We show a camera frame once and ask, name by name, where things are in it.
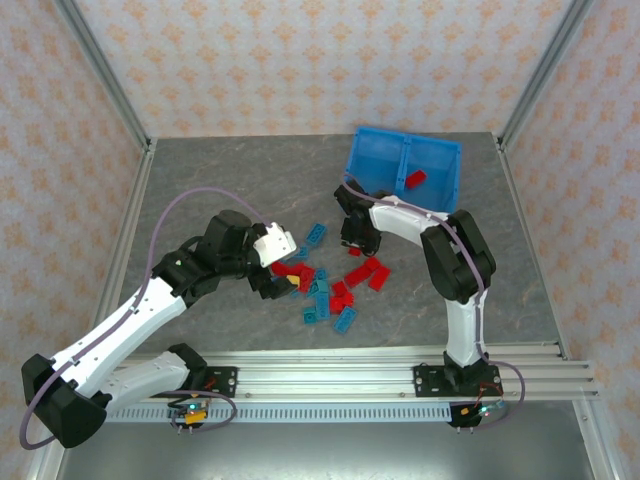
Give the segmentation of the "blue two-compartment plastic bin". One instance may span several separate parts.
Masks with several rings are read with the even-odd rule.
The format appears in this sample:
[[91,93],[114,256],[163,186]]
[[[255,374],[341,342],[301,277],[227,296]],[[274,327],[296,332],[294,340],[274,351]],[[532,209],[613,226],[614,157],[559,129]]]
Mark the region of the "blue two-compartment plastic bin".
[[[421,208],[452,213],[458,202],[461,145],[421,135],[361,126],[356,129],[346,164],[368,193],[390,192]],[[405,190],[405,179],[423,170],[427,180]]]

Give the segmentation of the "small controller circuit board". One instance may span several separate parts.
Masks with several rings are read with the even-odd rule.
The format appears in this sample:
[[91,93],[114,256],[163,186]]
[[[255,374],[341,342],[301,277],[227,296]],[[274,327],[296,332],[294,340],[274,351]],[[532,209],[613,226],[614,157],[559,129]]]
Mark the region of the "small controller circuit board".
[[168,404],[170,410],[169,418],[177,425],[185,426],[200,426],[208,417],[209,402],[208,401],[196,401],[192,399],[187,401],[183,399],[181,401],[174,401]]
[[460,415],[465,419],[482,419],[490,416],[492,412],[503,409],[506,403],[502,400],[489,404],[476,404],[471,406],[463,406]]

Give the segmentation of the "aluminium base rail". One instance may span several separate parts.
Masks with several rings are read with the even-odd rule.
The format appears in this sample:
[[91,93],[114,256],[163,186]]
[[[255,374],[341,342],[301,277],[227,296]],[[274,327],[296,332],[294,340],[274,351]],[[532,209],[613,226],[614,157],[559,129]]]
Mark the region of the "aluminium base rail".
[[[568,360],[554,343],[493,344],[504,399],[598,400],[603,392],[587,361]],[[415,397],[413,367],[439,365],[440,346],[206,352],[211,366],[238,370],[244,402],[391,402]]]

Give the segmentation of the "aluminium table edge rail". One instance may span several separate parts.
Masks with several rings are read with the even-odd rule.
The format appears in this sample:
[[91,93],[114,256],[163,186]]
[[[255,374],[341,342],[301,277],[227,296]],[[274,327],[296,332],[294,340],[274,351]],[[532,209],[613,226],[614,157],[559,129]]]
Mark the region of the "aluminium table edge rail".
[[[102,291],[98,297],[98,303],[91,317],[88,330],[99,325],[118,308],[156,145],[157,140],[152,139],[150,145],[143,151],[136,174],[133,177],[125,210],[119,224],[116,243],[108,262]],[[24,480],[56,480],[64,454],[64,447],[57,441],[34,451]]]
[[[521,222],[524,236],[532,256],[536,275],[542,285],[545,296],[549,302],[552,318],[559,335],[560,352],[564,355],[563,363],[572,360],[572,354],[568,349],[568,340],[556,318],[556,310],[547,292],[544,274],[541,270],[534,243],[527,224],[524,207],[517,192],[512,169],[509,165],[507,152],[495,138],[496,149],[499,155],[503,171],[509,185],[511,195]],[[596,391],[587,394],[582,392],[577,399],[571,400],[571,406],[580,428],[580,433],[589,460],[589,468],[594,480],[630,480],[621,456],[615,451],[613,428],[611,418],[604,403],[602,388],[593,382]]]

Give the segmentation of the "aluminium frame post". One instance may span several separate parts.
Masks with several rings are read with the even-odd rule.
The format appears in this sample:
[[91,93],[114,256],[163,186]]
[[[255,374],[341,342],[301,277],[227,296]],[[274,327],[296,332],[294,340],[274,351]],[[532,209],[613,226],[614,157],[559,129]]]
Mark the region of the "aluminium frame post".
[[107,55],[76,0],[53,0],[79,46],[105,88],[126,129],[143,152],[149,150],[151,137],[147,134]]
[[540,95],[550,81],[560,60],[580,30],[595,0],[571,0],[540,61],[527,82],[502,133],[496,137],[501,152],[514,144],[524,123],[533,112]]

